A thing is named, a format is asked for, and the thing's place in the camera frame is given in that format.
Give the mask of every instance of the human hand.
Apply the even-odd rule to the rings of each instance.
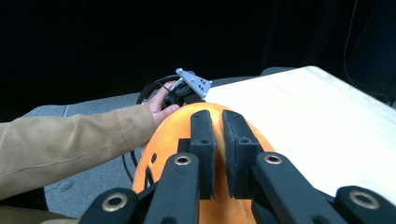
[[[170,105],[163,110],[163,99],[169,93],[169,89],[175,84],[175,81],[166,82],[158,92],[148,101],[148,107],[154,118],[155,126],[159,126],[169,115],[180,109],[178,105]]]

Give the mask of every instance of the beige sleeve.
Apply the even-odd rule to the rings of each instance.
[[[110,161],[147,142],[155,129],[148,105],[1,123],[0,200]]]

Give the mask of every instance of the black clamp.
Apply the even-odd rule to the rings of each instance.
[[[265,152],[242,115],[223,112],[230,196],[251,199],[257,223],[396,223],[396,207],[375,192],[315,189],[285,156]],[[191,116],[191,139],[180,139],[161,180],[135,194],[112,189],[79,223],[198,223],[199,200],[214,198],[216,139],[208,111]]]

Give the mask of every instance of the silver metal plate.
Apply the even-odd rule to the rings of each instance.
[[[192,72],[184,71],[182,68],[178,68],[176,73],[182,77],[184,82],[186,82],[202,99],[207,96],[212,86],[212,81],[198,77]]]

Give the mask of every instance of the white table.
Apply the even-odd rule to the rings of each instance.
[[[307,66],[209,90],[242,114],[317,189],[349,185],[396,204],[396,110]]]

